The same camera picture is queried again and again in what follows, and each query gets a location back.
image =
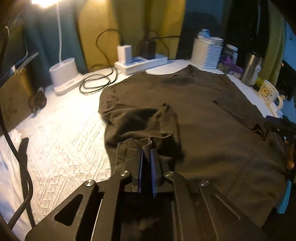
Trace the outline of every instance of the white lamp base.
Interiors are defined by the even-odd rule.
[[[56,95],[63,95],[80,85],[83,75],[77,70],[75,59],[68,58],[49,69]]]
[[[82,80],[83,80],[83,75],[78,74],[77,77],[69,80],[65,84],[62,84],[57,87],[54,86],[54,91],[55,91],[56,95],[66,94],[67,92],[69,92],[72,89],[75,89],[77,86],[79,86],[82,83]]]

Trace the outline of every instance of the dark brown shirt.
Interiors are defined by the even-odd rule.
[[[262,226],[286,188],[283,141],[226,75],[189,65],[167,75],[137,73],[107,87],[99,113],[107,121],[112,171],[136,150],[157,147],[186,179],[207,179]]]

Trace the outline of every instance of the power strip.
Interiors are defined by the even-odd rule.
[[[134,57],[129,64],[115,62],[114,66],[121,71],[124,75],[130,75],[145,69],[154,68],[156,66],[164,65],[168,62],[168,58],[161,54],[155,54],[154,59],[145,59],[142,57]]]

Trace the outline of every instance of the mug handle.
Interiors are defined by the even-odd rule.
[[[278,108],[277,108],[276,111],[281,110],[281,109],[283,108],[283,106],[284,106],[284,100],[283,100],[283,97],[279,95],[279,96],[278,96],[278,99],[279,99],[279,105],[278,105]]]

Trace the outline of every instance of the bed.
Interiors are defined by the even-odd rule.
[[[185,60],[170,61],[166,65],[147,72],[169,74],[188,64],[192,63]],[[219,70],[206,71],[222,74]],[[116,83],[125,78],[127,76],[119,74]],[[271,105],[271,109],[268,108],[252,88],[233,76],[229,78],[250,102],[258,107],[263,116],[278,116],[274,111],[275,105]],[[49,86],[45,90],[46,107],[36,116],[27,117],[10,133],[15,137],[13,141],[16,146],[19,145],[20,137],[29,138],[28,170],[34,186],[31,206],[36,223],[56,208],[85,180],[93,179],[99,182],[108,179],[111,175],[109,158],[104,146],[106,125],[98,113],[100,93],[86,96],[76,88],[63,96],[56,96],[53,87]],[[8,171],[5,165],[0,165],[4,170],[0,176],[0,187],[9,187],[12,193],[2,195],[0,198],[0,212],[9,219],[10,214],[16,211],[17,205],[22,203],[18,177],[20,171],[9,148],[1,148],[0,151],[2,155],[7,156],[6,163],[9,161],[12,163]],[[13,231],[20,240],[24,240],[30,229],[28,216],[24,212]]]

